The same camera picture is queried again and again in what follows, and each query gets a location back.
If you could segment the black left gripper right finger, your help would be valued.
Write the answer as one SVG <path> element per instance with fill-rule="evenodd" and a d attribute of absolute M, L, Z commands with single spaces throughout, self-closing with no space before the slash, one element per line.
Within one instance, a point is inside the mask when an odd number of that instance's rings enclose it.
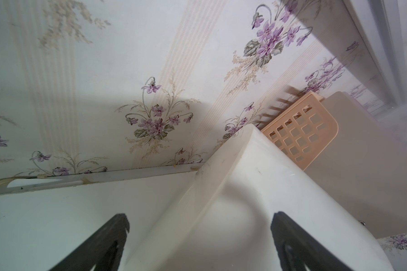
<path fill-rule="evenodd" d="M 275 213 L 270 229 L 282 270 L 351 270 L 286 213 Z"/>

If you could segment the round white drawer cabinet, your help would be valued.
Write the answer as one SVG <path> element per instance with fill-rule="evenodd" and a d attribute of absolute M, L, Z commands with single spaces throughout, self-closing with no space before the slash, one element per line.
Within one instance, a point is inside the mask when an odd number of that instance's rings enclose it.
<path fill-rule="evenodd" d="M 275 213 L 354 271 L 390 271 L 378 241 L 269 141 L 246 125 L 197 171 L 128 257 L 128 271 L 278 271 Z"/>

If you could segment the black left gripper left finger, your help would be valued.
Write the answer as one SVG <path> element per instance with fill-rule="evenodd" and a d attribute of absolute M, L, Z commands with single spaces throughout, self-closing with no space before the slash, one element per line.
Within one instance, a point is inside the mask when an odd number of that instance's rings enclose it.
<path fill-rule="evenodd" d="M 124 213 L 114 215 L 52 271 L 117 271 L 130 231 Z"/>

